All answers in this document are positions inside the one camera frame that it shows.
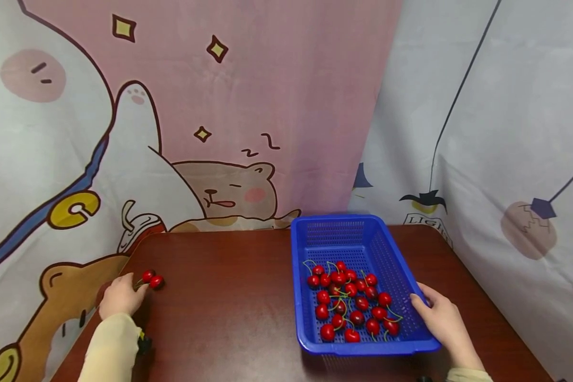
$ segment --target beige sleeve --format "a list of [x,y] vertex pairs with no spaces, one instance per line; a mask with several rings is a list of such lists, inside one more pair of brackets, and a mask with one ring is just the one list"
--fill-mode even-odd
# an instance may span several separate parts
[[102,321],[87,348],[79,382],[130,382],[140,332],[127,314]]
[[449,371],[446,382],[492,382],[492,379],[486,371],[455,367]]

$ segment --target right hand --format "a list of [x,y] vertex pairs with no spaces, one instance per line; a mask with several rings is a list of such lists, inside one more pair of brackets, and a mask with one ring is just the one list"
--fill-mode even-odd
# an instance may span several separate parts
[[424,320],[431,333],[446,347],[452,356],[455,367],[484,370],[480,358],[475,352],[467,328],[463,322],[458,307],[447,297],[430,286],[418,283],[420,290],[429,301],[428,307],[417,294],[411,294],[410,299],[420,317]]
[[137,291],[134,291],[132,286],[133,277],[133,273],[117,277],[106,288],[104,298],[99,304],[100,318],[106,319],[118,313],[125,313],[131,316],[138,310],[149,285],[144,284]]

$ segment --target basket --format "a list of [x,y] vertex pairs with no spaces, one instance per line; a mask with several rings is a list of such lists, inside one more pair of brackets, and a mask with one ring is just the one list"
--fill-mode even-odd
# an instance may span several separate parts
[[[297,218],[291,225],[291,252],[295,293],[295,322],[297,338],[303,349],[313,354],[335,355],[402,355],[438,350],[441,345],[428,331],[410,301],[410,293],[423,297],[402,254],[383,221],[373,215],[330,215]],[[323,342],[320,327],[331,322],[316,319],[316,292],[307,284],[310,270],[303,261],[312,260],[324,266],[326,262],[346,262],[360,270],[374,273],[378,278],[378,293],[392,297],[391,310],[403,316],[397,337],[383,333],[375,342],[364,327],[358,329],[360,342],[344,341],[344,330],[335,333],[334,342]],[[366,320],[371,317],[364,312]]]

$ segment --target sparkle star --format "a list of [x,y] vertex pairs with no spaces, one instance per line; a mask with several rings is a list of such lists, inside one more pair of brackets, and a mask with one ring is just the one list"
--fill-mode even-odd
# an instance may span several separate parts
[[123,17],[112,16],[112,35],[117,39],[123,39],[135,43],[134,29],[136,22]]
[[211,132],[206,131],[204,126],[200,126],[199,129],[193,134],[198,140],[202,141],[202,143],[206,143],[207,139],[212,135]]
[[215,35],[212,35],[212,41],[209,47],[206,48],[206,52],[210,53],[211,56],[217,61],[217,63],[221,64],[223,62],[223,58],[229,51],[227,45],[224,45],[220,42]]

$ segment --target brown table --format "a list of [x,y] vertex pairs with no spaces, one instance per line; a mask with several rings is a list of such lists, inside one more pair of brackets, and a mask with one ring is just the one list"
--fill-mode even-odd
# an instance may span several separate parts
[[[434,229],[390,227],[412,273],[448,295],[495,382],[551,382]],[[135,315],[153,338],[134,381],[443,381],[446,351],[412,357],[315,357],[295,334],[290,232],[170,233],[141,243],[122,274],[153,268],[166,286]],[[93,316],[53,381],[76,381]]]

